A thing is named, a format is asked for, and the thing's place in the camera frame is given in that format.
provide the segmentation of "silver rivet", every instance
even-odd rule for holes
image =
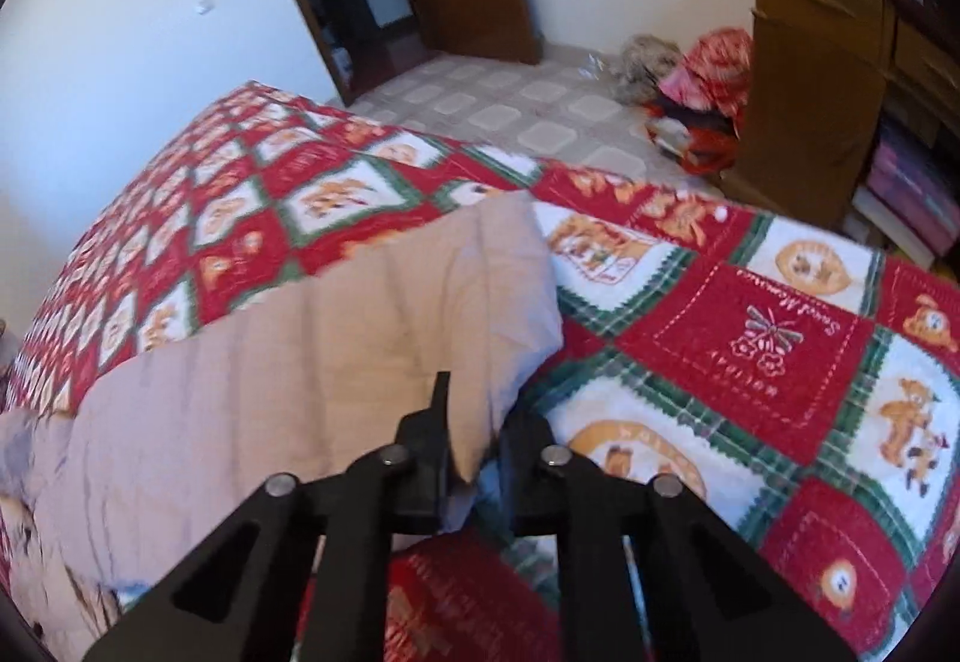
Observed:
[[[296,478],[290,473],[277,473],[267,478],[264,488],[271,497],[286,497],[296,488]]]
[[[548,445],[541,451],[541,459],[547,467],[563,467],[570,464],[573,454],[565,445]]]
[[[666,499],[679,497],[683,494],[683,481],[677,475],[657,475],[654,478],[654,491]]]
[[[403,464],[403,462],[410,458],[410,454],[407,453],[407,449],[400,445],[400,443],[392,443],[380,449],[380,458],[384,464],[392,467],[395,464]]]

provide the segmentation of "beige fuzzy fabric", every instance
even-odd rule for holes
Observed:
[[[560,345],[531,198],[493,196],[122,364],[85,397],[65,454],[32,455],[55,474],[17,485],[52,509],[43,539],[78,579],[155,583],[269,475],[323,478],[392,442],[439,371],[472,481]]]

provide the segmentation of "red patterned blanket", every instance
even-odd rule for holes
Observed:
[[[565,317],[521,402],[612,474],[680,475],[860,654],[883,654],[960,538],[960,294],[784,218],[249,83],[82,237],[7,406],[76,411],[138,352],[514,188],[541,202]],[[521,572],[538,556],[504,550]]]

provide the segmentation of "dresser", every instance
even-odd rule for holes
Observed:
[[[960,173],[960,40],[917,0],[757,0],[754,75],[725,195],[837,229],[882,110]]]

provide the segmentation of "christmas blanket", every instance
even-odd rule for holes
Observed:
[[[960,539],[960,294],[784,218],[250,83],[82,237],[7,405],[76,411],[133,355],[519,188],[538,200],[565,338],[520,403],[612,474],[678,475],[857,652],[882,657]],[[544,548],[496,537],[549,595]]]

